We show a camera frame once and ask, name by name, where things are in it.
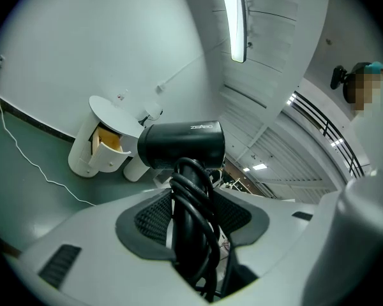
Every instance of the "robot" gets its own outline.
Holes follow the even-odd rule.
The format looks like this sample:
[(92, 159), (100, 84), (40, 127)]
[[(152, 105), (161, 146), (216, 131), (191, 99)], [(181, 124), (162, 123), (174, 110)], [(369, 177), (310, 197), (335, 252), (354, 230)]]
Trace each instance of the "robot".
[[(383, 249), (381, 171), (306, 205), (213, 189), (206, 170), (225, 156), (217, 121), (153, 125), (138, 152), (174, 170), (170, 189), (82, 210), (8, 258), (44, 303), (331, 305)], [(218, 288), (220, 229), (230, 251)]]

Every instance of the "coiled cord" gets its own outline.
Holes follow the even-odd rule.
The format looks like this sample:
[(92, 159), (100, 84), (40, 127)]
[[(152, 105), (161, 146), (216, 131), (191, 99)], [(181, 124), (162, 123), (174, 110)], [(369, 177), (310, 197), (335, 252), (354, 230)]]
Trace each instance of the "coiled cord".
[[(203, 181), (208, 195), (191, 180), (179, 173), (181, 165), (190, 166), (195, 170), (201, 181)], [(183, 205), (206, 236), (209, 246), (207, 254), (195, 274), (191, 278), (186, 278), (186, 280), (191, 286), (195, 287), (197, 281), (204, 277), (206, 284), (203, 288), (199, 288), (199, 291), (201, 291), (201, 295), (206, 293), (206, 300), (211, 302), (216, 293), (216, 267), (220, 260), (220, 247), (218, 246), (220, 227), (214, 216), (213, 184), (206, 170), (198, 162), (187, 157), (181, 157), (177, 160), (169, 184), (173, 190), (175, 201)]]

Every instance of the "black railing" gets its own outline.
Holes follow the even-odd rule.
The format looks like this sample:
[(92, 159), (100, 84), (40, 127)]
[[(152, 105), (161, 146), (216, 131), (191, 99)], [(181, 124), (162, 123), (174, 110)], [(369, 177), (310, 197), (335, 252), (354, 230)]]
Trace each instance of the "black railing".
[(355, 153), (353, 153), (352, 148), (339, 132), (338, 128), (336, 128), (336, 126), (315, 105), (309, 102), (308, 99), (304, 98), (298, 92), (295, 92), (294, 94), (295, 99), (291, 102), (291, 107), (297, 110), (319, 131), (321, 131), (331, 145), (334, 144), (334, 147), (338, 149), (346, 164), (349, 166), (349, 173), (354, 178), (363, 177), (364, 172)]

